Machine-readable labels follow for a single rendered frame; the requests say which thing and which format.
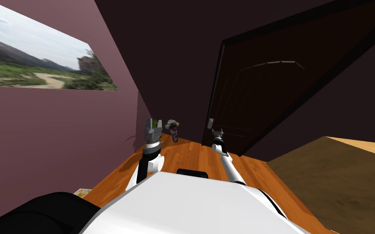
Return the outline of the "pale yellow flat object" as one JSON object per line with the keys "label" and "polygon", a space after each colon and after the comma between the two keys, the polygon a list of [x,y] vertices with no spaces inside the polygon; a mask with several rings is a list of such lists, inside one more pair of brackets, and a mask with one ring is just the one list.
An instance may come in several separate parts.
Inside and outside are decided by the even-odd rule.
{"label": "pale yellow flat object", "polygon": [[88,193],[90,193],[92,189],[85,189],[85,188],[80,188],[77,191],[75,191],[73,194],[78,196],[78,197],[85,197]]}

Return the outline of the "patterned vase with grey flowers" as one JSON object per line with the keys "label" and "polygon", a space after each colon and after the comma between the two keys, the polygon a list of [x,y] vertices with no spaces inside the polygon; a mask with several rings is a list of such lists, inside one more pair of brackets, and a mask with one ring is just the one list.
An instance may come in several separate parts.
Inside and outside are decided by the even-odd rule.
{"label": "patterned vase with grey flowers", "polygon": [[170,134],[174,143],[176,143],[179,140],[178,135],[177,135],[178,126],[179,126],[179,123],[173,119],[168,120],[167,124],[165,125],[165,129],[170,131]]}

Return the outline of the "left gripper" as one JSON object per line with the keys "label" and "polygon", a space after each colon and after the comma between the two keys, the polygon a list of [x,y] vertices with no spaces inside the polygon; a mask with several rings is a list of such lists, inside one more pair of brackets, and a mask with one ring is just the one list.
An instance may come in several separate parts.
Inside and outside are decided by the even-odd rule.
{"label": "left gripper", "polygon": [[148,118],[146,121],[146,128],[144,129],[144,139],[146,141],[154,141],[159,139],[162,134],[162,120],[157,121],[157,128],[153,128],[153,119]]}

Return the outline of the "landscape picture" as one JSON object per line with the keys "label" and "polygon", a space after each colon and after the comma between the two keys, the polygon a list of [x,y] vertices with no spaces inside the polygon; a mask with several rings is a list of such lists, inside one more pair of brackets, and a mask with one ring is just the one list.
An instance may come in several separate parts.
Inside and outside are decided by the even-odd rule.
{"label": "landscape picture", "polygon": [[2,5],[0,87],[118,91],[87,43]]}

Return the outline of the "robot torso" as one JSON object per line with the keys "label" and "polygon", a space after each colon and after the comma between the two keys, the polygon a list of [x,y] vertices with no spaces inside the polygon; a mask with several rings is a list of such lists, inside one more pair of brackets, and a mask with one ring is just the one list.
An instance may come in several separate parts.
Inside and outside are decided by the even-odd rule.
{"label": "robot torso", "polygon": [[156,172],[102,207],[79,234],[310,234],[263,191]]}

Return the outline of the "dark brown door leaf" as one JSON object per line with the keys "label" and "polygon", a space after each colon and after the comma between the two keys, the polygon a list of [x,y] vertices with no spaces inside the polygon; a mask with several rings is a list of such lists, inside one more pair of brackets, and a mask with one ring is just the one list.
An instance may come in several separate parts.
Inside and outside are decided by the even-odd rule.
{"label": "dark brown door leaf", "polygon": [[[374,45],[375,0],[333,0],[227,38],[207,121],[242,156]],[[201,144],[212,145],[206,126]]]}

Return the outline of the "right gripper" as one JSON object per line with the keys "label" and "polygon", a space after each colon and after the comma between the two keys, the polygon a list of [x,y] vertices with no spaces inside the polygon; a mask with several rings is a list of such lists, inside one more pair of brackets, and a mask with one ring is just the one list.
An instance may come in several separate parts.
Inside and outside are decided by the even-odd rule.
{"label": "right gripper", "polygon": [[223,140],[223,135],[224,135],[223,130],[222,129],[220,129],[219,131],[213,130],[212,129],[213,122],[214,122],[214,119],[209,118],[208,123],[207,123],[207,129],[211,129],[213,138],[215,140]]}

